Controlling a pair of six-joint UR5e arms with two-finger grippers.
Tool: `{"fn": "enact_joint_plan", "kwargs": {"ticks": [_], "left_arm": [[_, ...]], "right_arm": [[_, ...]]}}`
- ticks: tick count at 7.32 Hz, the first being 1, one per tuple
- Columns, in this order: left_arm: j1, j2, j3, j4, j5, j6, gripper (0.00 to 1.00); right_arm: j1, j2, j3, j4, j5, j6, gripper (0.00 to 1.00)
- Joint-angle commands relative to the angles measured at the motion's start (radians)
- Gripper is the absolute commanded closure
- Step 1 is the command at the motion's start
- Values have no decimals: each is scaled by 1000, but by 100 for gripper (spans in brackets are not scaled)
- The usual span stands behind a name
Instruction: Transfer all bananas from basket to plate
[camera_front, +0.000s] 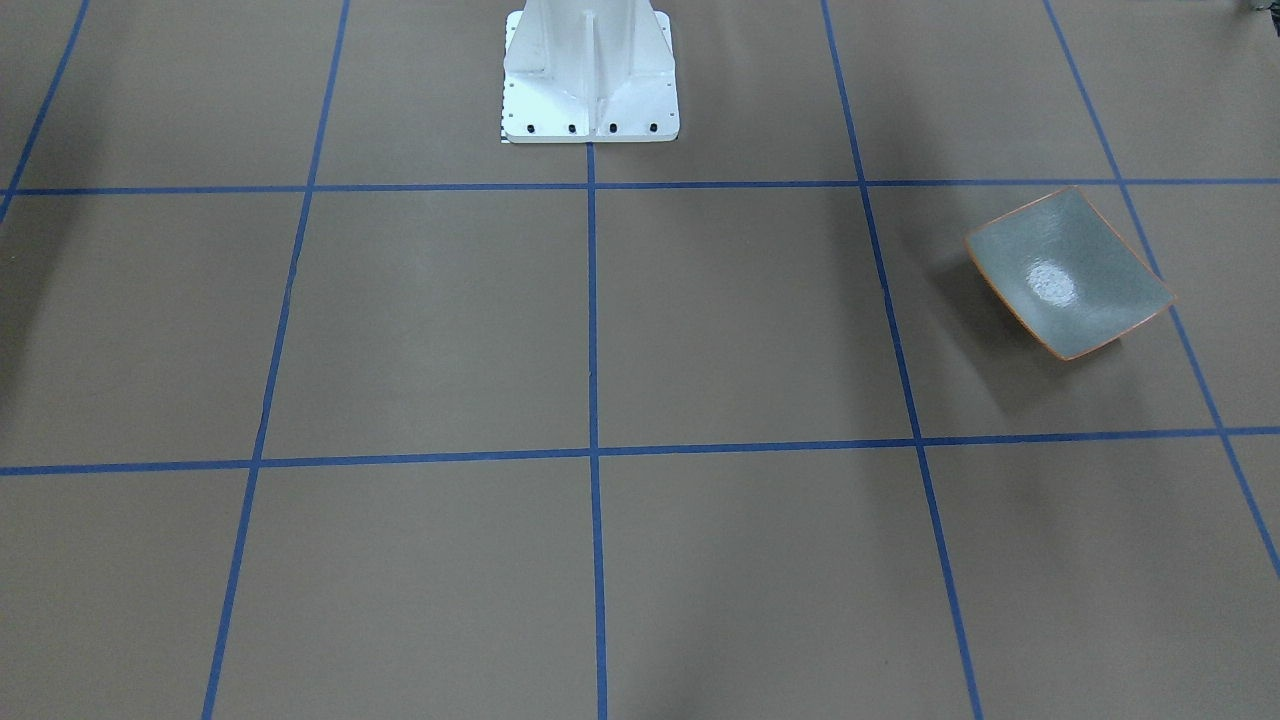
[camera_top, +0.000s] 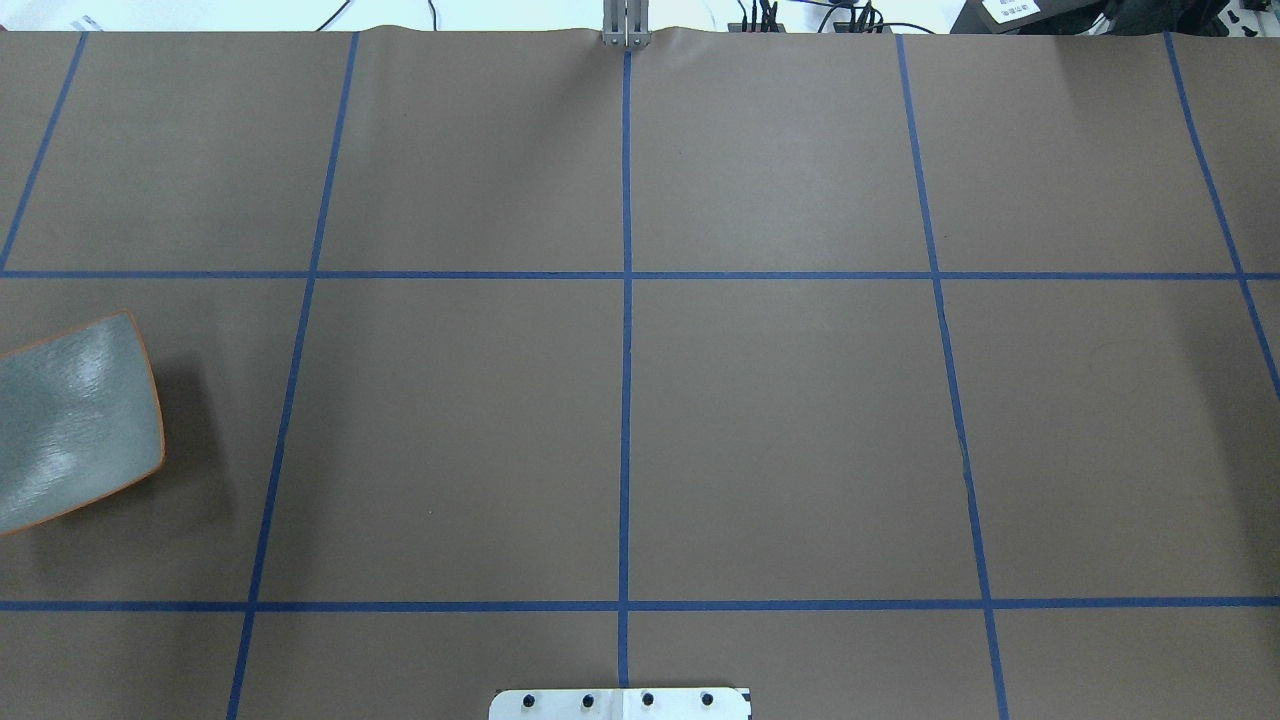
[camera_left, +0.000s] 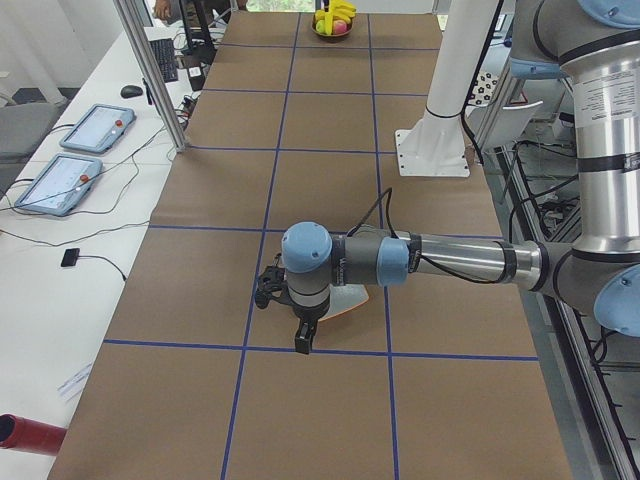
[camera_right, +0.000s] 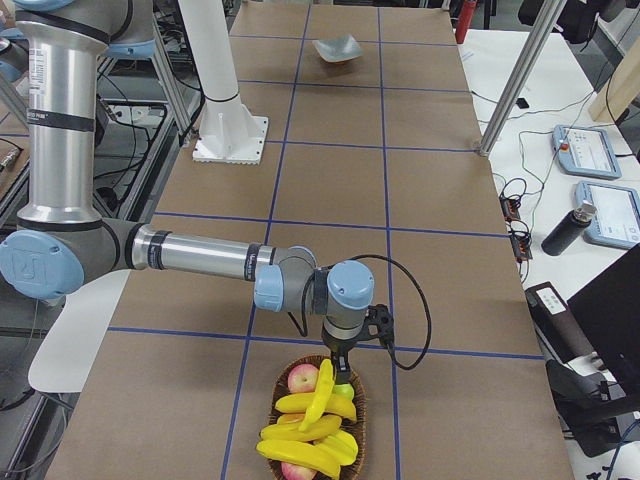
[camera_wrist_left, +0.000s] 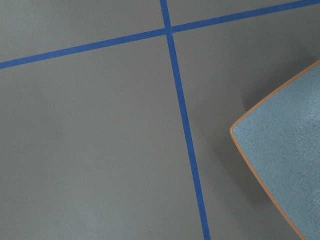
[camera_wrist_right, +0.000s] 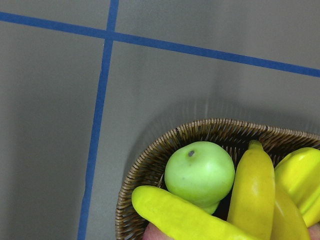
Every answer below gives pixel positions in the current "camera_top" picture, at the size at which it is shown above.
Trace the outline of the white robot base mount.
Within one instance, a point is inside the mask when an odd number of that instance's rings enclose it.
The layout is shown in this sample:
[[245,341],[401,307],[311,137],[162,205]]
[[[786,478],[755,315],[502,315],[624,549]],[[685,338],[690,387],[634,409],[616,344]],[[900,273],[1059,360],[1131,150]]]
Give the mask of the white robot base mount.
[[751,719],[750,691],[732,687],[511,689],[489,719]]

